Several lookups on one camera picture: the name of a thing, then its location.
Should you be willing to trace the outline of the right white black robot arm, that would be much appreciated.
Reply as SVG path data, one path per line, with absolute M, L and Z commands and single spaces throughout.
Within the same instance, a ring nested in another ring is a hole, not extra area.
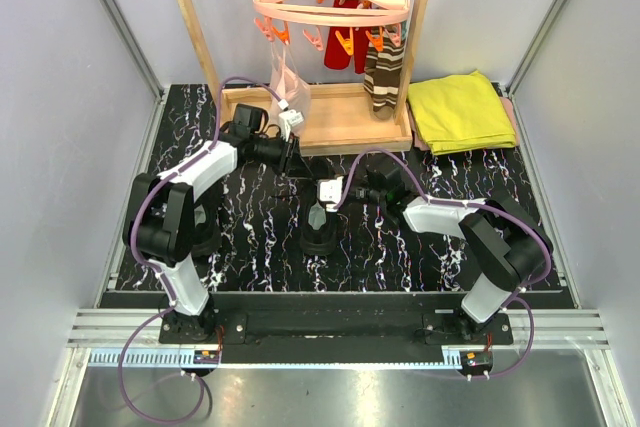
M 387 175 L 369 170 L 361 184 L 353 179 L 349 174 L 343 182 L 341 203 L 373 203 L 396 227 L 455 237 L 470 249 L 480 275 L 450 320 L 463 342 L 480 341 L 501 308 L 551 271 L 551 240 L 508 194 L 470 201 L 430 197 L 408 189 L 398 167 Z

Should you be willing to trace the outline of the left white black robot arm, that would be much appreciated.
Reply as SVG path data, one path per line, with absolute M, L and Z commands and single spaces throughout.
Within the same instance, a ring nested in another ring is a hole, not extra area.
M 214 303 L 194 263 L 207 245 L 203 235 L 212 233 L 217 222 L 215 210 L 208 208 L 203 226 L 197 226 L 202 197 L 215 193 L 218 183 L 246 161 L 257 161 L 281 175 L 311 175 L 296 134 L 304 117 L 285 101 L 278 107 L 276 136 L 261 130 L 264 109 L 240 104 L 216 139 L 177 166 L 158 175 L 139 174 L 133 181 L 123 242 L 164 288 L 166 328 L 193 342 L 208 341 L 216 330 Z

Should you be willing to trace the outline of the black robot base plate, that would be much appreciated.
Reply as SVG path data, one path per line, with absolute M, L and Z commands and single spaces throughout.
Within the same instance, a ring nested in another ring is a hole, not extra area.
M 230 364 L 445 363 L 442 349 L 514 343 L 509 318 L 480 324 L 446 293 L 218 293 L 193 320 L 168 314 L 162 344 L 222 343 Z

